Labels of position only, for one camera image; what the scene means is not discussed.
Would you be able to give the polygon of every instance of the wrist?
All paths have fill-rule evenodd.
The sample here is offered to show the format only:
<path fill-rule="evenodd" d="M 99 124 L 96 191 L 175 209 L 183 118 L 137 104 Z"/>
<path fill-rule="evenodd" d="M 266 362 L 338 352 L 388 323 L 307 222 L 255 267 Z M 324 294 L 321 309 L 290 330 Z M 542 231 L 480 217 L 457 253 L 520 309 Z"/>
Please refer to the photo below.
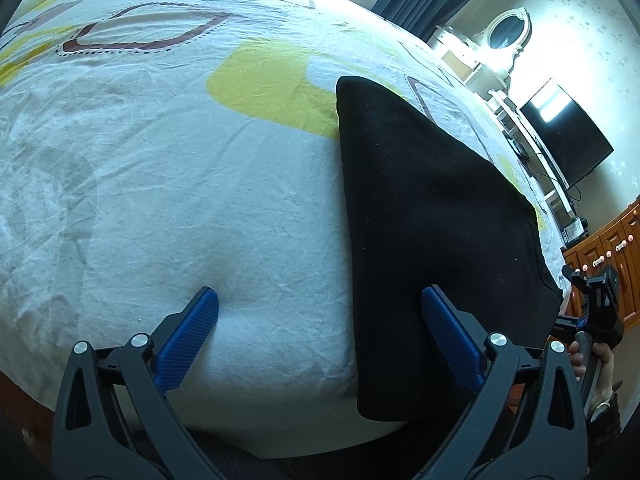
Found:
<path fill-rule="evenodd" d="M 611 402 L 613 398 L 613 388 L 608 388 L 602 392 L 596 392 L 591 399 L 591 405 L 589 406 L 589 413 L 593 413 L 596 408 L 603 402 Z"/>

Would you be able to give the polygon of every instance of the blue gripper pad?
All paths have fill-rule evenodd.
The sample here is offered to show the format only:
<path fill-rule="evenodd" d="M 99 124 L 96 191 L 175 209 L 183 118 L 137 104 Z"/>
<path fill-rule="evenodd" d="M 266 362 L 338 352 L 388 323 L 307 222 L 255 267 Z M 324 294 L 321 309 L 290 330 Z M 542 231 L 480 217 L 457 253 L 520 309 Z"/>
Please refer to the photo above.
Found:
<path fill-rule="evenodd" d="M 178 319 L 177 326 L 156 356 L 154 382 L 163 395 L 180 386 L 207 335 L 218 322 L 218 307 L 216 291 L 203 287 L 180 314 L 167 316 L 158 327 L 162 332 L 174 321 L 173 317 Z"/>
<path fill-rule="evenodd" d="M 427 287 L 423 290 L 420 299 L 422 319 L 458 384 L 469 388 L 471 394 L 477 395 L 484 383 L 482 370 L 484 355 L 452 309 L 455 310 L 439 288 L 436 290 L 436 288 Z M 470 316 L 466 312 L 456 311 L 456 313 Z"/>

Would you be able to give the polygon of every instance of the floor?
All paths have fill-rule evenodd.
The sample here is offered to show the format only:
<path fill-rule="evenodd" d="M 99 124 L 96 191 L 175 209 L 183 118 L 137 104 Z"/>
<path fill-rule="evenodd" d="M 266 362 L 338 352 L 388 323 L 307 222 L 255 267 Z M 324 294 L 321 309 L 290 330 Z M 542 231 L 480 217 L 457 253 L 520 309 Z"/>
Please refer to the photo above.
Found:
<path fill-rule="evenodd" d="M 640 323 L 625 330 L 624 339 L 613 353 L 616 362 L 614 381 L 625 381 L 618 392 L 620 417 L 625 425 L 640 401 Z"/>
<path fill-rule="evenodd" d="M 0 418 L 5 431 L 13 428 L 46 468 L 51 464 L 53 412 L 41 406 L 0 372 Z M 2 433 L 2 442 L 7 435 Z"/>

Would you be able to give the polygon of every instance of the yellow pattern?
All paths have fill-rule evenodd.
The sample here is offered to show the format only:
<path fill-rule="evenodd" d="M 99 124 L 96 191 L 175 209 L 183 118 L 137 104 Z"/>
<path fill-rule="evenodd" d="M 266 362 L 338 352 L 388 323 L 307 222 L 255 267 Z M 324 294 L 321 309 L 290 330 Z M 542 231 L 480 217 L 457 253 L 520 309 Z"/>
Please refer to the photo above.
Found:
<path fill-rule="evenodd" d="M 368 71 L 330 54 L 286 40 L 253 38 L 241 43 L 209 76 L 207 92 L 220 104 L 245 115 L 337 139 L 335 92 L 308 80 L 306 70 L 311 56 L 337 61 L 380 82 Z M 391 85 L 384 85 L 400 94 Z"/>
<path fill-rule="evenodd" d="M 41 4 L 36 5 L 31 10 L 42 10 L 42 9 L 45 9 L 46 7 L 49 7 L 52 3 L 56 2 L 56 1 L 58 1 L 58 0 L 44 0 Z"/>
<path fill-rule="evenodd" d="M 47 30 L 39 30 L 26 34 L 24 37 L 18 38 L 10 43 L 6 48 L 0 50 L 0 88 L 4 88 L 18 73 L 27 66 L 35 57 L 46 52 L 50 47 L 60 42 L 60 35 L 68 34 L 77 27 L 55 27 Z M 14 54 L 24 47 L 28 42 L 41 36 L 50 36 L 55 34 L 54 38 L 49 38 L 35 47 L 29 49 L 21 56 L 15 56 L 17 59 L 11 59 Z"/>
<path fill-rule="evenodd" d="M 511 164 L 509 159 L 506 158 L 504 155 L 498 155 L 497 159 L 498 159 L 498 163 L 500 164 L 500 169 L 502 170 L 502 174 L 507 178 L 509 182 L 513 184 L 513 187 L 515 189 L 517 189 L 520 193 L 526 196 L 526 194 L 524 193 L 524 190 L 520 186 L 520 181 L 516 175 L 513 164 Z M 532 206 L 533 206 L 533 209 L 535 209 L 536 211 L 536 222 L 538 224 L 538 231 L 539 232 L 545 231 L 547 229 L 546 220 L 542 215 L 542 210 L 540 209 L 540 206 L 537 203 L 533 203 Z"/>

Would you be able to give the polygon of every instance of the metal screw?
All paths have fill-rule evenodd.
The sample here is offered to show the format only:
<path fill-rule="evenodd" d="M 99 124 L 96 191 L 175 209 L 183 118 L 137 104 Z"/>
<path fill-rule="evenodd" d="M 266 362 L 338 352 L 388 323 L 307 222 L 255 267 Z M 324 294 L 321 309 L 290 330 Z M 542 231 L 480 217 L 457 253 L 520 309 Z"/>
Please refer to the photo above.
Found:
<path fill-rule="evenodd" d="M 131 338 L 131 344 L 135 347 L 144 346 L 149 342 L 146 334 L 137 334 Z"/>
<path fill-rule="evenodd" d="M 505 346 L 507 344 L 507 338 L 498 332 L 491 334 L 489 341 L 496 346 Z"/>
<path fill-rule="evenodd" d="M 86 343 L 86 341 L 81 341 L 79 343 L 76 343 L 76 345 L 74 346 L 74 352 L 76 354 L 83 354 L 87 351 L 88 348 L 89 345 Z"/>
<path fill-rule="evenodd" d="M 558 354 L 561 354 L 562 352 L 564 352 L 564 344 L 562 344 L 559 341 L 552 341 L 551 342 L 551 349 L 554 352 L 556 352 Z"/>

